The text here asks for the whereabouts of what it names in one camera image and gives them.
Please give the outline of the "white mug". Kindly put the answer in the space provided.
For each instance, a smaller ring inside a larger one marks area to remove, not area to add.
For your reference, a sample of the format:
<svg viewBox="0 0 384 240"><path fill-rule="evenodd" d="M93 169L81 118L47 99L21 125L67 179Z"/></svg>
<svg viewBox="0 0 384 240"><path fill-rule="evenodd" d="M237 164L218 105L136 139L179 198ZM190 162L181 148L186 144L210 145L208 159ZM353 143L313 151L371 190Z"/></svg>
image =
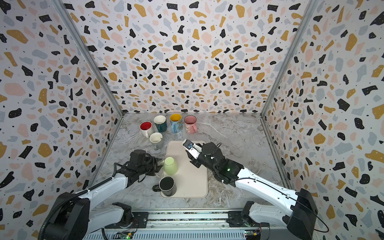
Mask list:
<svg viewBox="0 0 384 240"><path fill-rule="evenodd" d="M142 134L146 137L146 138L150 138L150 136L155 132L154 129L153 129L153 125L151 122L149 121L146 121L146 122L143 122L140 124L140 130L142 132Z"/></svg>

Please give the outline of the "grey mug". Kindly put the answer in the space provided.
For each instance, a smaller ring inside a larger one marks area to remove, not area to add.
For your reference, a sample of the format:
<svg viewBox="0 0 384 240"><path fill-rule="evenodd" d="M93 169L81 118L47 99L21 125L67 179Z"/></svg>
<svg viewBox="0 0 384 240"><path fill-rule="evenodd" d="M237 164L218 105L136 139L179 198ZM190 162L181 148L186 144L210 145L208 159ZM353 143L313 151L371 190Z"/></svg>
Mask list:
<svg viewBox="0 0 384 240"><path fill-rule="evenodd" d="M160 150L164 145L163 135L161 133L151 134L150 142L152 143L155 151Z"/></svg>

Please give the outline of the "light blue butterfly mug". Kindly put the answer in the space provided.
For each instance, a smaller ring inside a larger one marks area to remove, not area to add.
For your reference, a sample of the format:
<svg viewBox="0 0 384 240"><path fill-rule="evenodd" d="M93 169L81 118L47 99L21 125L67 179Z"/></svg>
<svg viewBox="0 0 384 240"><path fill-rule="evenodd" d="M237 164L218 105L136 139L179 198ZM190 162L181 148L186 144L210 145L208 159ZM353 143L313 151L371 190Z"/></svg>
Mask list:
<svg viewBox="0 0 384 240"><path fill-rule="evenodd" d="M171 121L171 132L173 134L179 133L182 131L182 116L180 114L172 114L170 116Z"/></svg>

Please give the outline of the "dark green mug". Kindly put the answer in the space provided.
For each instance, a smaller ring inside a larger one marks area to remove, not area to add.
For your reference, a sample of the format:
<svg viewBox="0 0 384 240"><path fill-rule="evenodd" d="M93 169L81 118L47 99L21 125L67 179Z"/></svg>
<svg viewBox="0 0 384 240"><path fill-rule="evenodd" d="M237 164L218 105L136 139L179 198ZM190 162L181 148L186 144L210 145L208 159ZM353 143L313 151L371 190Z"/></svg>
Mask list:
<svg viewBox="0 0 384 240"><path fill-rule="evenodd" d="M154 123L159 133L167 131L167 118L163 115L158 115L154 118Z"/></svg>

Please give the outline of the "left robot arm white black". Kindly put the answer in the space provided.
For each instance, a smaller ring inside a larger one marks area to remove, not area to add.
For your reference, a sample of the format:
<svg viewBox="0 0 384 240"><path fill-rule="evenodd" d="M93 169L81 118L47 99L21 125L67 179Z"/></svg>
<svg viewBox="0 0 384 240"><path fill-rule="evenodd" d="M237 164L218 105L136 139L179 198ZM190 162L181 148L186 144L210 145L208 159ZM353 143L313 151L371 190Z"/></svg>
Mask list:
<svg viewBox="0 0 384 240"><path fill-rule="evenodd" d="M38 238L81 240L120 221L130 225L133 217L130 206L115 203L102 210L95 207L115 193L142 182L140 176L155 176L161 167L160 158L144 150L134 150L126 163L114 163L113 174L107 179L77 193L59 195L40 228Z"/></svg>

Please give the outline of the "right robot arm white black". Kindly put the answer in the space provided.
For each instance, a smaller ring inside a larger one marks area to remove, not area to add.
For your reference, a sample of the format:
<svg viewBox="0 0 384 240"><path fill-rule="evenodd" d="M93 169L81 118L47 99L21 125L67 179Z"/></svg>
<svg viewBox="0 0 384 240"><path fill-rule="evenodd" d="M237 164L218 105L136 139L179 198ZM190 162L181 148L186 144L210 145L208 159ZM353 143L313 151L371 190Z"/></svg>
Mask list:
<svg viewBox="0 0 384 240"><path fill-rule="evenodd" d="M278 208L273 214L249 201L243 208L243 220L256 223L274 220L286 226L291 234L301 240L313 238L318 209L309 191L290 190L259 177L242 164L227 159L220 144L195 144L185 140L183 146L195 167L205 166L212 171L217 181L246 190Z"/></svg>

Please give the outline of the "pink patterned mug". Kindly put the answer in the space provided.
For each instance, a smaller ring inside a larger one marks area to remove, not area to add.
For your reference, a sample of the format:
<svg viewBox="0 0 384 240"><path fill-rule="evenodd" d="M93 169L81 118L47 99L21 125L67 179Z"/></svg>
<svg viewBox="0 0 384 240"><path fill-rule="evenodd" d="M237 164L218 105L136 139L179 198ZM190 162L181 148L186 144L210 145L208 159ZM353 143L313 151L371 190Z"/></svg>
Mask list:
<svg viewBox="0 0 384 240"><path fill-rule="evenodd" d="M184 122L187 134L192 135L198 132L197 118L195 116L190 115L185 117Z"/></svg>

